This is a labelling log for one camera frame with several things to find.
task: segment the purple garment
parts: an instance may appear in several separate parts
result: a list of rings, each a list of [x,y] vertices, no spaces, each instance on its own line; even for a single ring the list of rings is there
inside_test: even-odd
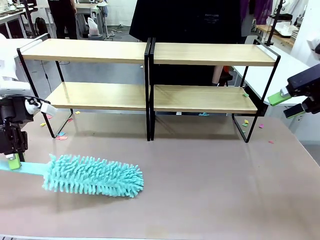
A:
[[[265,25],[271,14],[273,0],[255,0],[254,18],[257,25]],[[245,19],[248,11],[249,0],[240,1],[241,21]]]

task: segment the backpack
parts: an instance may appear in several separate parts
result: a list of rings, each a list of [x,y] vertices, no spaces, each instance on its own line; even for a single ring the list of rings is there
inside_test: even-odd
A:
[[[38,36],[48,33],[46,21],[42,17],[37,17],[35,19],[35,31]]]

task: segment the black pants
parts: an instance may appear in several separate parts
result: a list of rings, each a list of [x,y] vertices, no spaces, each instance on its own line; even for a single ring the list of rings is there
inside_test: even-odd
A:
[[[64,39],[69,37],[70,39],[77,39],[77,25],[75,14],[65,13],[60,14],[59,16],[53,16],[54,24],[56,27],[56,37],[58,39]]]

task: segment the plastic bag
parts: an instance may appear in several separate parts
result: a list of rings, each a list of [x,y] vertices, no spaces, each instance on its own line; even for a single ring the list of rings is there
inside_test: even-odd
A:
[[[90,17],[88,17],[88,25],[89,25],[90,36],[98,36],[99,35],[98,25]]]

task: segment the person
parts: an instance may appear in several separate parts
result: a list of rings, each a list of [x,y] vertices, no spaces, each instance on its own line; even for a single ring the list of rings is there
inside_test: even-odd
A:
[[[48,0],[56,28],[56,37],[77,39],[76,4],[74,0]]]

